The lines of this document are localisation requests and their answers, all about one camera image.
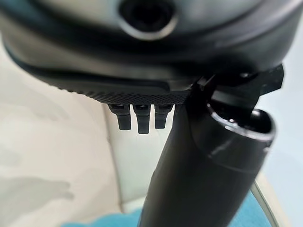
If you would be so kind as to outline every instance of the black grip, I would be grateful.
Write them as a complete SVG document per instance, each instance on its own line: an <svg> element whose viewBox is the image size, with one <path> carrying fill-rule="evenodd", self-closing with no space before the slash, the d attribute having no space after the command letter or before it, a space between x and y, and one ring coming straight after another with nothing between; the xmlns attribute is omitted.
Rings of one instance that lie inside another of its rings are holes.
<svg viewBox="0 0 303 227"><path fill-rule="evenodd" d="M265 112L258 113L264 126L254 119L255 131L237 131L195 103L176 106L140 227L226 227L262 166L275 134Z"/></svg>

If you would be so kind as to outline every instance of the circular opening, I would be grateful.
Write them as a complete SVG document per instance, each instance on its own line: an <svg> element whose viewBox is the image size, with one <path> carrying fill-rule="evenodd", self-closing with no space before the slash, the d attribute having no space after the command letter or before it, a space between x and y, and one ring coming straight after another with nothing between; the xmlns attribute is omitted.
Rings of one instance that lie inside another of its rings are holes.
<svg viewBox="0 0 303 227"><path fill-rule="evenodd" d="M166 1L127 0L120 6L120 15L138 31L153 33L164 29L174 16L174 9Z"/></svg>

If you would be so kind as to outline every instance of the black plastic housing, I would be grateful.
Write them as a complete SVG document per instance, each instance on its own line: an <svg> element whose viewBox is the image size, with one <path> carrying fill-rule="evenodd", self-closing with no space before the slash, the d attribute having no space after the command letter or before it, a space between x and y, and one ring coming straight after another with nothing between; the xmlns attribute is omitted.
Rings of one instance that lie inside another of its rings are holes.
<svg viewBox="0 0 303 227"><path fill-rule="evenodd" d="M34 1L0 0L0 29L15 62L51 85L103 103L167 105L183 103L203 75L279 65L301 12L302 0L264 0L226 24L144 42L66 20Z"/></svg>

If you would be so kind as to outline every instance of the white wall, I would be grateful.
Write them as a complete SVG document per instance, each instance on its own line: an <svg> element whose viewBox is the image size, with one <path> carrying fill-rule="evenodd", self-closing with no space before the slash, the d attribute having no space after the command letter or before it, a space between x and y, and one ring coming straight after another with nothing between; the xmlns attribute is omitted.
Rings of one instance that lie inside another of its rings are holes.
<svg viewBox="0 0 303 227"><path fill-rule="evenodd" d="M283 89L261 98L258 107L274 117L278 135L264 173L293 227L303 226L303 20L286 57Z"/></svg>
<svg viewBox="0 0 303 227"><path fill-rule="evenodd" d="M102 105L26 74L1 43L0 227L56 227L118 205Z"/></svg>

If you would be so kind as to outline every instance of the glossy black surface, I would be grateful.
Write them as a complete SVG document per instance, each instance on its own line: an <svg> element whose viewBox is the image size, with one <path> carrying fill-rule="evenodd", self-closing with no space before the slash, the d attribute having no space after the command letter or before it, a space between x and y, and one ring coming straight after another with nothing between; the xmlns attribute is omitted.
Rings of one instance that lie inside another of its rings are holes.
<svg viewBox="0 0 303 227"><path fill-rule="evenodd" d="M50 84L57 85L55 75L64 72L87 81L93 75L111 78L112 84L141 80L185 91L204 74L228 76L279 65L301 11L302 0L265 0L220 27L144 42L64 20L28 0L0 0L0 29L11 55L31 71L48 74ZM61 87L71 89L64 81Z"/></svg>
<svg viewBox="0 0 303 227"><path fill-rule="evenodd" d="M251 122L262 125L253 138L219 123L201 100L176 107L140 227L228 226L263 164L275 135L268 114Z"/></svg>

